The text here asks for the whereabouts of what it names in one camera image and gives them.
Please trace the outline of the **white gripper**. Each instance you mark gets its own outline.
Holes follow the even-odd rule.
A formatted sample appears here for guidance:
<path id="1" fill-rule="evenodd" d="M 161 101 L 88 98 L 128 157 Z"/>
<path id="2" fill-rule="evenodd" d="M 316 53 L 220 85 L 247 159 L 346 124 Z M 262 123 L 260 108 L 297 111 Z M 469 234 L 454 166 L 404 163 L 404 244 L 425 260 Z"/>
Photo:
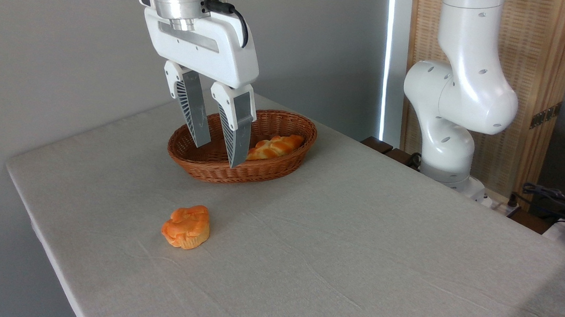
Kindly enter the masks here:
<path id="1" fill-rule="evenodd" d="M 259 76 L 254 41 L 242 48 L 241 22 L 233 15 L 195 18 L 191 31 L 175 30 L 152 7 L 144 9 L 144 17 L 156 52 L 169 60 L 165 63 L 169 92 L 181 107 L 196 147 L 211 141 L 198 73 L 217 81 L 211 94 L 219 105 L 229 166 L 238 167 L 247 159 L 257 117 L 249 85 Z"/>

